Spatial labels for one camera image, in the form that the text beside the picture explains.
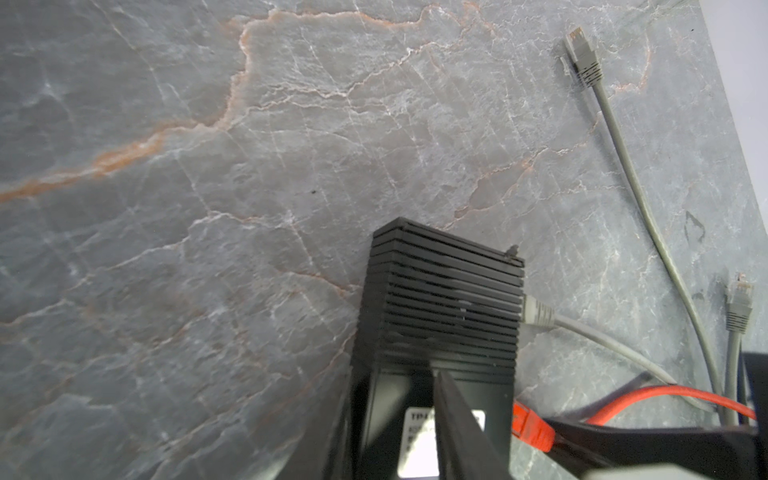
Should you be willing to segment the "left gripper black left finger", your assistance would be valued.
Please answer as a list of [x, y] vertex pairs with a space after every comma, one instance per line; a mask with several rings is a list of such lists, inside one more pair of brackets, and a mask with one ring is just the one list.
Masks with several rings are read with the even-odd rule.
[[340, 374], [287, 461], [288, 479], [352, 479], [351, 371]]

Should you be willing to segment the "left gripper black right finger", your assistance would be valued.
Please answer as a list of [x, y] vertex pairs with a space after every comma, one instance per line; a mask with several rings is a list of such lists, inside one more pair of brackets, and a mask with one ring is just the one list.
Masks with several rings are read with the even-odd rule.
[[440, 479], [513, 479], [448, 373], [436, 375], [433, 403]]

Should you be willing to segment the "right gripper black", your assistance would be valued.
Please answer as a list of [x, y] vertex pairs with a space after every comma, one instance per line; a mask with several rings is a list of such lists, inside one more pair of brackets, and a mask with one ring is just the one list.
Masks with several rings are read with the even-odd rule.
[[621, 429], [549, 418], [555, 440], [547, 456], [579, 479], [646, 465], [673, 465], [709, 479], [765, 479], [767, 354], [744, 352], [742, 360], [758, 429]]

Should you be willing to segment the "black network switch box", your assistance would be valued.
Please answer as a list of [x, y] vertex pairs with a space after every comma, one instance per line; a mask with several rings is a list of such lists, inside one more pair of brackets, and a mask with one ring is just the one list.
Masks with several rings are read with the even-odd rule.
[[403, 217], [374, 232], [351, 359], [357, 478], [438, 477], [441, 372], [508, 461], [523, 285], [514, 252]]

